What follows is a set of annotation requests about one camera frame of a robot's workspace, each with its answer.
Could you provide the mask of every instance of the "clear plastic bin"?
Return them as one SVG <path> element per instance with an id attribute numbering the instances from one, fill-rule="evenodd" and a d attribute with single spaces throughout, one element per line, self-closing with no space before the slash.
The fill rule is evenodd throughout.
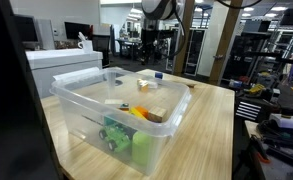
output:
<path id="1" fill-rule="evenodd" d="M 158 87 L 142 92 L 139 79 Z M 68 74 L 52 83 L 51 93 L 59 97 L 70 133 L 146 175 L 156 168 L 191 99 L 184 84 L 117 68 Z M 105 104 L 114 99 L 166 113 L 161 123 L 152 122 Z"/>

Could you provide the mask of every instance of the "ceiling light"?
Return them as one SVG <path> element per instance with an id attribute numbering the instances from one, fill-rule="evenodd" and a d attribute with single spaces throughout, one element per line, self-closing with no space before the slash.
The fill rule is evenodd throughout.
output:
<path id="1" fill-rule="evenodd" d="M 254 8 L 245 8 L 244 11 L 254 11 Z"/>
<path id="2" fill-rule="evenodd" d="M 269 14 L 266 14 L 265 16 L 266 16 L 266 17 L 275 17 L 275 16 L 277 16 L 277 14 L 269 13 Z"/>
<path id="3" fill-rule="evenodd" d="M 202 8 L 196 8 L 195 11 L 197 11 L 197 12 L 202 12 L 203 9 L 202 9 Z"/>
<path id="4" fill-rule="evenodd" d="M 127 19 L 130 19 L 130 20 L 133 20 L 133 21 L 137 21 L 136 18 L 127 17 Z"/>
<path id="5" fill-rule="evenodd" d="M 285 11 L 287 7 L 273 7 L 272 11 Z"/>
<path id="6" fill-rule="evenodd" d="M 130 12 L 132 12 L 132 13 L 139 13 L 139 14 L 143 13 L 143 11 L 138 10 L 138 9 L 135 9 L 135 8 L 132 8 L 132 10 L 130 10 Z"/>
<path id="7" fill-rule="evenodd" d="M 244 16 L 244 17 L 248 17 L 248 16 L 251 16 L 251 14 L 244 13 L 242 16 Z"/>
<path id="8" fill-rule="evenodd" d="M 128 14 L 128 16 L 130 16 L 130 17 L 134 17 L 134 18 L 142 18 L 142 16 L 141 15 L 137 15 L 137 14 Z"/>

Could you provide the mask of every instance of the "black chair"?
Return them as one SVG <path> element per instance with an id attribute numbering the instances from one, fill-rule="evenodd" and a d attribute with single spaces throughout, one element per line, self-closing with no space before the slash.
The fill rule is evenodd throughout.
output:
<path id="1" fill-rule="evenodd" d="M 103 68 L 108 67 L 109 61 L 109 41 L 110 36 L 107 35 L 92 35 L 93 49 L 103 53 Z"/>

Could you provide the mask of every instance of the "wooden pillar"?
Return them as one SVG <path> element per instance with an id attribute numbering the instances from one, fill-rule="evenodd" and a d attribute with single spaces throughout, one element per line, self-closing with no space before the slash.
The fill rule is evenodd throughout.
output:
<path id="1" fill-rule="evenodd" d="M 176 76 L 182 75 L 183 65 L 184 65 L 184 61 L 185 61 L 186 48 L 187 48 L 187 41 L 188 41 L 188 36 L 189 36 L 189 29 L 191 28 L 191 25 L 193 22 L 194 5 L 195 5 L 195 0 L 185 0 L 185 8 L 184 8 L 182 22 L 185 27 L 186 40 L 185 40 L 185 44 L 184 44 L 182 50 L 176 56 L 176 60 L 174 63 L 172 74 L 176 75 Z M 180 47 L 180 45 L 183 41 L 182 38 L 183 38 L 183 36 L 180 33 L 178 47 Z"/>
<path id="2" fill-rule="evenodd" d="M 243 1 L 244 0 L 231 0 L 230 5 L 239 7 L 239 6 L 242 6 Z M 236 31 L 235 27 L 236 27 L 239 13 L 240 13 L 240 9 L 229 8 L 228 10 L 225 25 L 223 28 L 221 39 L 220 39 L 216 56 L 215 56 L 220 58 L 216 58 L 214 60 L 213 68 L 209 77 L 209 83 L 212 85 L 218 85 L 218 80 L 223 69 L 223 64 L 224 62 L 226 62 L 225 58 L 227 58 L 226 57 L 227 50 L 228 50 L 228 47 L 231 45 L 230 43 L 231 43 L 233 33 L 235 33 Z"/>

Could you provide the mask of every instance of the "office room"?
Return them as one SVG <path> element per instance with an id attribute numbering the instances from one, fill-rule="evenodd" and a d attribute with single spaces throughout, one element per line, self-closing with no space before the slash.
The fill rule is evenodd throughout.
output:
<path id="1" fill-rule="evenodd" d="M 0 30 L 0 179 L 293 179 L 293 0 L 1 0 Z"/>

